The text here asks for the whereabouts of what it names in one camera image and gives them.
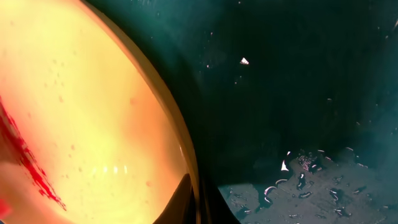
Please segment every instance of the wet glass surface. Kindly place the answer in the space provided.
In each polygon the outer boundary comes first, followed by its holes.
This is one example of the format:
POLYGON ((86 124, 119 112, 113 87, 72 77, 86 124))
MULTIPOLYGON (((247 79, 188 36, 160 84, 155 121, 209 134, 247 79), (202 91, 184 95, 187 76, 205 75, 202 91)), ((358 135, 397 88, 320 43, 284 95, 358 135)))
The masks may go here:
POLYGON ((88 2, 154 64, 241 223, 398 222, 398 2, 88 2))

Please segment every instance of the water droplet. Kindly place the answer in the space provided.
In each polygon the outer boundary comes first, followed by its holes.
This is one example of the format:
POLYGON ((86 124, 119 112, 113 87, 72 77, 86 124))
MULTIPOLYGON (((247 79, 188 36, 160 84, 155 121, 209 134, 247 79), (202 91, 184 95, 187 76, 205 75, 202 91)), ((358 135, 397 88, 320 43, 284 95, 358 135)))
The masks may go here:
POLYGON ((351 216, 351 213, 346 212, 345 207, 336 208, 335 213, 337 213, 337 215, 339 217, 350 217, 351 216))
POLYGON ((353 191, 353 194, 357 195, 357 194, 361 193, 365 189, 366 189, 366 186, 359 187, 358 189, 353 191))
POLYGON ((321 219, 326 219, 326 217, 324 217, 323 215, 318 215, 318 214, 316 214, 315 217, 321 218, 321 219))
POLYGON ((312 192, 305 192, 302 194, 298 195, 298 198, 303 199, 303 198, 309 198, 309 196, 311 196, 312 192))
POLYGON ((337 203, 341 202, 341 200, 343 198, 343 195, 344 195, 344 192, 342 190, 340 190, 340 189, 332 188, 332 189, 329 190, 329 194, 333 198, 335 203, 337 204, 337 203))
POLYGON ((296 185, 296 189, 303 190, 304 186, 305 186, 305 174, 301 172, 298 175, 298 184, 296 185))
POLYGON ((242 220, 249 214, 251 214, 251 210, 244 206, 242 209, 240 209, 235 213, 235 217, 238 220, 242 220))
POLYGON ((289 215, 290 218, 298 218, 299 215, 298 214, 293 214, 293 215, 289 215))

